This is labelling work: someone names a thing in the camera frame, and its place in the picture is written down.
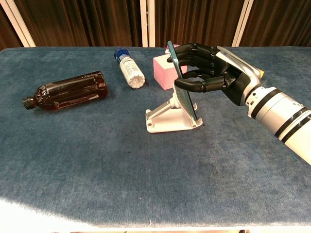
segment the blue bottle cap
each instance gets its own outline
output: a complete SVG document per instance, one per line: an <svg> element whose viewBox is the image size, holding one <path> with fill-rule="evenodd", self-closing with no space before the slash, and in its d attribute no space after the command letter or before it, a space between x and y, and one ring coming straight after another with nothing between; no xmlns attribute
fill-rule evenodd
<svg viewBox="0 0 311 233"><path fill-rule="evenodd" d="M124 58L124 57L131 57L130 53L128 52L128 50L126 48L118 48L115 51L115 59L118 63L120 63L120 61Z"/></svg>

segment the table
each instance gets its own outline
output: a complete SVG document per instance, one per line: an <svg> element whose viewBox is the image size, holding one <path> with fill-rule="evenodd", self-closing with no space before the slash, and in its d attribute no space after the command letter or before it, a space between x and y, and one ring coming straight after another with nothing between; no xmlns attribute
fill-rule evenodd
<svg viewBox="0 0 311 233"><path fill-rule="evenodd" d="M116 47L0 52L0 198L100 227L311 225L311 166L221 92L191 94L204 125L150 134L145 110L172 96L153 79L164 48L128 48L146 83L132 90ZM311 48L229 48L311 107ZM101 70L105 99L26 110L49 82Z"/></svg>

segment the curtain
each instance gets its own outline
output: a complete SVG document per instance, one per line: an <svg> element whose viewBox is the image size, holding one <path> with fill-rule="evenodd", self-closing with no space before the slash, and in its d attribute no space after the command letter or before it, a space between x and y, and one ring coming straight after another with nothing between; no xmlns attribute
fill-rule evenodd
<svg viewBox="0 0 311 233"><path fill-rule="evenodd" d="M155 45L231 46L244 0L155 0Z"/></svg>
<svg viewBox="0 0 311 233"><path fill-rule="evenodd" d="M23 44L16 34L9 18L2 6L0 5L0 51L11 47L22 47Z"/></svg>
<svg viewBox="0 0 311 233"><path fill-rule="evenodd" d="M142 46L139 0L15 0L36 46Z"/></svg>
<svg viewBox="0 0 311 233"><path fill-rule="evenodd" d="M240 46L311 46L311 1L255 0Z"/></svg>

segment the pink foam block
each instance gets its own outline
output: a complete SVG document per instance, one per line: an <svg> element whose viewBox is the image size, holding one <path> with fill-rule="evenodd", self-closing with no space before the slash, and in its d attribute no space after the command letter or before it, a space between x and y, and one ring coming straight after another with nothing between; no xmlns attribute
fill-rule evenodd
<svg viewBox="0 0 311 233"><path fill-rule="evenodd" d="M154 77L164 90L172 88L174 80L178 77L174 64L166 61L169 56L165 54L154 57ZM185 73L187 66L181 67L181 71Z"/></svg>

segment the robotic arm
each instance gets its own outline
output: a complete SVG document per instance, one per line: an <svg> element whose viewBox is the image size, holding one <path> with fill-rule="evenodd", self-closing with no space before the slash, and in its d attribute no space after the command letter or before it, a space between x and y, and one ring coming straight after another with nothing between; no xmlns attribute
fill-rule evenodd
<svg viewBox="0 0 311 233"><path fill-rule="evenodd" d="M275 87L260 86L263 71L223 47L191 43L175 51L179 66L199 68L176 79L177 87L190 92L222 90L234 104L246 105L249 117L311 165L311 110ZM188 80L196 77L202 81Z"/></svg>

